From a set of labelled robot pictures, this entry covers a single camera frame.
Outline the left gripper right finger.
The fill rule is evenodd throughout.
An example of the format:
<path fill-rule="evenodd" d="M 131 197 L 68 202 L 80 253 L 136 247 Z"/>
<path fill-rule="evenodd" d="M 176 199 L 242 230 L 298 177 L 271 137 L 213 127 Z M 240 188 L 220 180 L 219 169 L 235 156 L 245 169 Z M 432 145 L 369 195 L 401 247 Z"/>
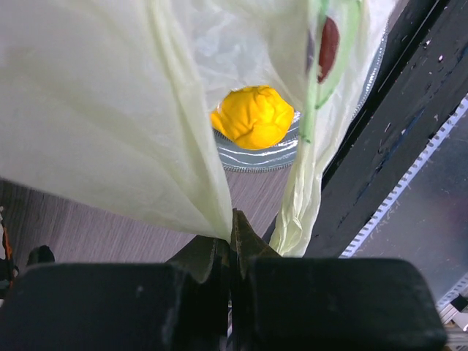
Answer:
<path fill-rule="evenodd" d="M 411 263 L 282 257 L 233 212 L 234 350 L 441 350 L 447 332 Z"/>

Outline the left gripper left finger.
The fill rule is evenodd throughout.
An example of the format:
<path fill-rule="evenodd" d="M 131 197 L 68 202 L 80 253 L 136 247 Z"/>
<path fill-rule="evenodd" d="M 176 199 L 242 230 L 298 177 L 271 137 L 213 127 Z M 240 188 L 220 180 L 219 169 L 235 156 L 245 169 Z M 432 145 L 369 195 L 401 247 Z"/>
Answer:
<path fill-rule="evenodd" d="M 197 236 L 166 263 L 55 263 L 38 250 L 1 307 L 3 350 L 217 350 L 229 247 Z"/>

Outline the fake yellow pepper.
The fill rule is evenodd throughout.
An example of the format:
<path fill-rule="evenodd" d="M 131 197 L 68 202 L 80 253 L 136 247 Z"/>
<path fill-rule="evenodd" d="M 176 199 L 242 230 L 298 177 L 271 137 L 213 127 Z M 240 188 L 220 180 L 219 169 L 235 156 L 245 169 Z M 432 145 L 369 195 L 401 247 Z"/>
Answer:
<path fill-rule="evenodd" d="M 212 127 L 238 147 L 262 150 L 287 134 L 294 108 L 268 85 L 231 91 L 211 112 Z"/>

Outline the pale green plastic bag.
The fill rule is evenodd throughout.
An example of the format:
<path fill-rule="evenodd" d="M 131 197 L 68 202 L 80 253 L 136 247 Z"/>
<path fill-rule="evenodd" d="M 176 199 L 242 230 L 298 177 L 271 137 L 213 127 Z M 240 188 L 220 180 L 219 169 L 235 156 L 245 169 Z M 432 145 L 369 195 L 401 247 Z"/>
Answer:
<path fill-rule="evenodd" d="M 271 247 L 305 254 L 394 1 L 3 1 L 1 177 L 228 240 L 212 112 L 275 89 L 299 121 Z"/>

